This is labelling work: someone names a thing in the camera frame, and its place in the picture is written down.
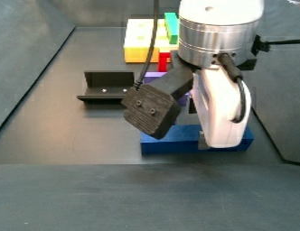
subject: black mat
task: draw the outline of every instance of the black mat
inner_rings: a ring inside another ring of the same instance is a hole
[[[300,167],[1,165],[0,230],[298,231]]]

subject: yellow block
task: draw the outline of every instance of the yellow block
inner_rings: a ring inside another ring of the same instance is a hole
[[[123,45],[126,62],[144,62],[151,42],[152,26],[152,19],[128,20]],[[176,49],[178,44],[168,44],[164,20],[159,19],[156,25],[156,41],[151,62],[158,62],[159,51],[171,51]]]

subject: black bracket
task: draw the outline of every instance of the black bracket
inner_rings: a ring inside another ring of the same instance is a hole
[[[87,89],[77,99],[84,103],[119,104],[134,83],[131,71],[84,71]]]

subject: red block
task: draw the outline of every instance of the red block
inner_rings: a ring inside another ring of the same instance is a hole
[[[167,59],[170,58],[170,52],[159,52],[158,54],[158,64],[156,71],[166,72],[167,71]]]

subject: table surface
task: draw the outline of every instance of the table surface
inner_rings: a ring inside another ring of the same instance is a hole
[[[300,230],[300,166],[250,116],[246,152],[143,157],[85,70],[132,70],[122,28],[77,28],[0,132],[0,230]],[[196,123],[182,109],[179,124]]]

